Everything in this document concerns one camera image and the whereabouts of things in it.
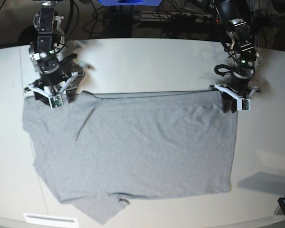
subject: gray fabric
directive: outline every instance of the gray fabric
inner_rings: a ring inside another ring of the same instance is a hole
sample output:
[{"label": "gray fabric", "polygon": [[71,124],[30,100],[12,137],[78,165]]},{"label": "gray fabric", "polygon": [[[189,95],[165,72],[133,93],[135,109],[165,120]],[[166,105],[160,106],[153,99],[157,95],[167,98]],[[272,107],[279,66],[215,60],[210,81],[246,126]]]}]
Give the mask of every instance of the gray fabric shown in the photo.
[{"label": "gray fabric", "polygon": [[131,199],[229,191],[237,114],[219,92],[102,96],[53,110],[25,99],[35,169],[60,203],[104,224]]}]

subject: blue object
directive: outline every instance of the blue object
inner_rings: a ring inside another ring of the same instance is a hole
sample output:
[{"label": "blue object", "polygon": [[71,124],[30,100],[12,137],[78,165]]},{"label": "blue object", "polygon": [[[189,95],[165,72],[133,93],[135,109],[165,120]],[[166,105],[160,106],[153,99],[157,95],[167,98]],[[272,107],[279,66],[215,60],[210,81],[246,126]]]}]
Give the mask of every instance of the blue object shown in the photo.
[{"label": "blue object", "polygon": [[141,5],[158,6],[162,0],[97,0],[104,6]]}]

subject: shirt sleeve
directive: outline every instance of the shirt sleeve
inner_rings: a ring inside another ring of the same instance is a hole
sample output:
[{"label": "shirt sleeve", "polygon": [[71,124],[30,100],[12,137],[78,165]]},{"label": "shirt sleeve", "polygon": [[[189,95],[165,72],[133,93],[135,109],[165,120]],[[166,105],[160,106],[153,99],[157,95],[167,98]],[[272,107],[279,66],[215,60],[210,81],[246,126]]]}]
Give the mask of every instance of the shirt sleeve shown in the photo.
[{"label": "shirt sleeve", "polygon": [[130,204],[129,201],[118,198],[117,195],[102,194],[93,198],[85,198],[72,202],[72,204],[93,218],[100,224],[105,224],[114,217],[119,211]]}]

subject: white table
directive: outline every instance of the white table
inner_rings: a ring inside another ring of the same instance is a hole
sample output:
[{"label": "white table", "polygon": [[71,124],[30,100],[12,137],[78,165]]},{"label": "white table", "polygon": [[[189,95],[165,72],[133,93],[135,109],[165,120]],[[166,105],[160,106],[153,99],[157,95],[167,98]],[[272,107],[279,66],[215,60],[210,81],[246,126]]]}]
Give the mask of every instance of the white table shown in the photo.
[{"label": "white table", "polygon": [[[78,41],[86,70],[79,92],[128,93],[206,90],[213,68],[226,63],[220,43],[172,39]],[[274,217],[285,189],[285,52],[260,50],[255,77],[263,92],[252,111],[238,114],[237,142],[226,194],[168,200],[132,200],[106,228],[256,228]],[[0,50],[0,217],[22,213],[78,218],[80,228],[101,227],[71,205],[60,205],[33,167],[29,136],[21,128],[23,88],[35,80],[28,46]]]}]

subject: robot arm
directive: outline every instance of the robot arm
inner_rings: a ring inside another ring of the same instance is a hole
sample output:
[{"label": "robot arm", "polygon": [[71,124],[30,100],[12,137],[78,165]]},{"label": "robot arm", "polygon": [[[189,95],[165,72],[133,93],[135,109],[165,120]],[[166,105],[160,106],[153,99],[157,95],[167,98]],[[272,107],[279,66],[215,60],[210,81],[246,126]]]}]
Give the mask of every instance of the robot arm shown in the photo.
[{"label": "robot arm", "polygon": [[[62,61],[58,54],[64,48],[65,34],[60,28],[62,16],[55,15],[55,5],[62,0],[41,0],[41,10],[34,18],[34,26],[38,30],[37,42],[32,42],[29,49],[30,58],[39,79],[30,84],[25,90],[32,90],[36,100],[49,105],[51,108],[63,105],[62,93],[66,91],[68,102],[75,96],[79,82],[84,77],[82,69],[72,64],[72,70],[66,71],[68,64],[76,54],[67,56]],[[258,65],[258,53],[254,48],[254,38],[245,18],[250,14],[246,0],[213,0],[216,13],[213,19],[219,39],[226,52],[233,58],[233,66],[217,65],[215,72],[222,77],[229,75],[227,81],[210,86],[221,91],[225,112],[251,109],[251,96],[260,92],[257,86],[249,87],[248,83],[255,74]],[[57,24],[60,42],[53,40],[53,27]],[[227,45],[222,38],[226,32],[232,43]]]},{"label": "robot arm", "polygon": [[[55,16],[57,1],[62,0],[41,1],[41,10],[34,17],[38,39],[37,42],[30,44],[29,56],[38,79],[25,88],[25,91],[34,92],[36,100],[42,101],[51,108],[63,106],[62,94],[65,91],[68,102],[73,101],[76,89],[84,77],[82,69],[70,63],[77,54],[69,55],[62,61],[58,60],[57,56],[66,44],[65,33],[60,27],[63,16]],[[59,42],[53,40],[54,24],[60,33]],[[71,64],[68,70],[64,67],[67,64]]]},{"label": "robot arm", "polygon": [[[229,75],[229,78],[211,88],[221,91],[225,112],[250,110],[251,96],[260,89],[248,86],[259,61],[251,28],[245,21],[250,14],[249,7],[246,0],[213,0],[213,3],[219,16],[216,20],[216,14],[213,15],[216,30],[225,51],[233,59],[233,66],[217,65],[215,73],[222,77]],[[230,46],[224,42],[222,30],[230,37]]]}]

